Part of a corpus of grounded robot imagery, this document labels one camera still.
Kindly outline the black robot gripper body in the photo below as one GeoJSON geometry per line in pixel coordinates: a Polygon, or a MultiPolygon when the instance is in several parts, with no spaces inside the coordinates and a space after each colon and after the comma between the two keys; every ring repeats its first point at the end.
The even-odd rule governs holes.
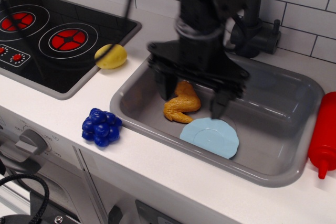
{"type": "Polygon", "coordinates": [[[242,95],[249,73],[234,63],[225,53],[223,25],[203,34],[187,25],[176,25],[177,40],[150,42],[149,66],[153,71],[176,71],[185,79],[215,92],[228,89],[232,95],[242,95]]]}

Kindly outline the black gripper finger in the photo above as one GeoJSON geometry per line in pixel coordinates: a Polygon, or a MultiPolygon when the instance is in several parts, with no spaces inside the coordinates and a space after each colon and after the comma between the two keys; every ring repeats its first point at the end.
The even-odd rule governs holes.
{"type": "Polygon", "coordinates": [[[232,93],[228,89],[220,89],[215,92],[211,102],[211,117],[219,119],[226,111],[228,104],[232,99],[232,93]]]}
{"type": "Polygon", "coordinates": [[[176,75],[176,71],[154,71],[154,78],[159,95],[164,100],[168,100],[172,96],[177,85],[178,76],[176,75]]]}

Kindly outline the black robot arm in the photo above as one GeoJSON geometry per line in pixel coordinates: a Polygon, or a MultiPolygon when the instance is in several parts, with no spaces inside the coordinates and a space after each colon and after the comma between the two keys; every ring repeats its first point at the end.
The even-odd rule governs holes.
{"type": "Polygon", "coordinates": [[[218,119],[231,100],[243,95],[249,73],[226,55],[225,24],[236,17],[247,0],[179,0],[175,21],[178,40],[151,42],[149,66],[158,92],[168,99],[184,79],[214,91],[211,116],[218,119]]]}

